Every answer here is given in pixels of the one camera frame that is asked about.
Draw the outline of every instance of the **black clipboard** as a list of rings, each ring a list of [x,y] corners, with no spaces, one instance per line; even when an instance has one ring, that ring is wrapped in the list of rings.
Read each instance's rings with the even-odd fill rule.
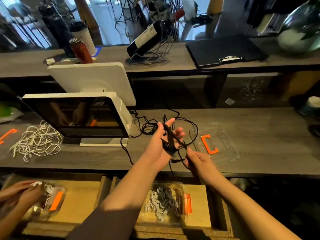
[[[233,62],[266,60],[268,56],[244,35],[195,40],[186,47],[197,69]]]

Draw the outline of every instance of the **glass jar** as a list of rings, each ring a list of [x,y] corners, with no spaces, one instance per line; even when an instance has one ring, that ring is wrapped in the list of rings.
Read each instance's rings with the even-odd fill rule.
[[[283,22],[278,36],[279,46],[292,54],[320,47],[320,0],[310,0],[295,9]]]

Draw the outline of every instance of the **white monitor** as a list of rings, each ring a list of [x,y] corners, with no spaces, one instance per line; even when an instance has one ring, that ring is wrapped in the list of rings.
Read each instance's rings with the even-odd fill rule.
[[[80,146],[126,146],[132,116],[115,92],[26,94],[22,101]]]
[[[66,92],[116,92],[126,106],[136,99],[120,62],[51,65],[49,74]]]

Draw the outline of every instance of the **soda can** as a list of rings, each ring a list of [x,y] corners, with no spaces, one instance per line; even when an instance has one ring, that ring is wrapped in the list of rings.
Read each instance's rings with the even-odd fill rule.
[[[80,63],[93,63],[86,45],[80,39],[73,38],[69,41],[69,44]]]

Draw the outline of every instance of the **wooden desk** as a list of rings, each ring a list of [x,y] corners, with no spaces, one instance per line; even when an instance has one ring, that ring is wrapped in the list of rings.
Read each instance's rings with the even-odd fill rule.
[[[199,129],[217,122],[228,134],[240,158],[219,166],[226,176],[254,177],[263,174],[320,175],[319,140],[307,131],[307,122],[292,108],[235,108],[235,109],[190,109],[179,110],[180,116],[195,122]],[[175,116],[169,110],[143,110],[139,115],[161,121],[166,114]],[[12,157],[8,149],[20,138],[22,132],[39,118],[24,116],[22,120],[0,125],[0,134],[9,129],[18,133],[7,137],[0,145],[0,167],[10,168],[58,168],[82,170],[129,170],[131,164],[122,148],[79,147],[62,145],[61,152],[45,157],[32,157],[29,163],[22,156]],[[178,121],[176,126],[189,131],[190,124]],[[132,126],[131,135],[138,129]],[[150,136],[142,135],[129,139],[128,151],[136,162],[146,148]],[[188,172],[181,163],[172,164],[175,172]]]
[[[212,75],[215,73],[295,72],[320,69],[320,50],[290,56],[278,47],[275,38],[251,39],[269,58],[266,61],[237,62],[197,70],[185,42],[174,43],[167,61],[151,65],[128,65],[126,45],[103,47],[95,62],[121,62],[129,77]],[[26,51],[0,54],[1,78],[48,76],[46,58],[63,54],[63,50]]]

